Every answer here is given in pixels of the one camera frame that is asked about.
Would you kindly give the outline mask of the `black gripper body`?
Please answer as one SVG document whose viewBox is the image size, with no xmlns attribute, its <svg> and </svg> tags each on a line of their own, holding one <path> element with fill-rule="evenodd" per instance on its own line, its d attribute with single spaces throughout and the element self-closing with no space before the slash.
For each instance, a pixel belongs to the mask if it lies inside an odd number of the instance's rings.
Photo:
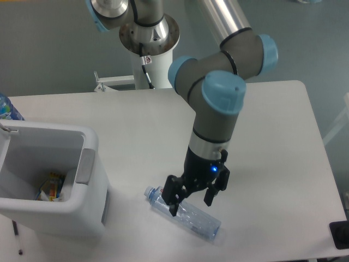
<svg viewBox="0 0 349 262">
<path fill-rule="evenodd" d="M 188 148 L 184 162 L 184 173 L 181 176 L 186 187 L 186 194 L 204 190 L 209 183 L 216 179 L 220 169 L 227 160 L 228 152 L 223 149 L 219 151 L 218 155 L 220 159 L 204 159 Z"/>
</svg>

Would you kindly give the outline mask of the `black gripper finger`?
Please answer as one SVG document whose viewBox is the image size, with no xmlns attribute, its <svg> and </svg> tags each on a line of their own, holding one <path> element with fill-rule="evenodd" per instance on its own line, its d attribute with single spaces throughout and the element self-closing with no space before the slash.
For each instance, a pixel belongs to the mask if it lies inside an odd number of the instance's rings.
<svg viewBox="0 0 349 262">
<path fill-rule="evenodd" d="M 175 175 L 169 175 L 166 179 L 162 198 L 166 205 L 169 206 L 170 214 L 175 217 L 179 208 L 179 204 L 186 198 L 186 187 L 184 180 Z"/>
<path fill-rule="evenodd" d="M 214 183 L 209 183 L 204 196 L 204 202 L 207 206 L 211 206 L 213 199 L 219 191 L 225 191 L 227 188 L 230 171 L 224 165 L 219 171 Z"/>
</svg>

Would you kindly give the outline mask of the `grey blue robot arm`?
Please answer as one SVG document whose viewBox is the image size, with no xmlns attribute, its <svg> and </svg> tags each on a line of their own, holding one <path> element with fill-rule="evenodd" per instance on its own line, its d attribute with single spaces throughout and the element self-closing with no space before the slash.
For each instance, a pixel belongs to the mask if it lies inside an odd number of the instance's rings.
<svg viewBox="0 0 349 262">
<path fill-rule="evenodd" d="M 119 38 L 131 54 L 135 87 L 172 87 L 195 112 L 184 172 L 180 177 L 168 176 L 163 189 L 172 215 L 194 192 L 204 190 L 204 201 L 211 205 L 226 189 L 227 147 L 243 107 L 245 82 L 272 70 L 278 61 L 275 41 L 253 32 L 237 1 L 199 1 L 198 5 L 220 50 L 203 59 L 173 59 L 179 28 L 164 13 L 163 1 L 86 2 L 99 31 L 119 29 Z"/>
</svg>

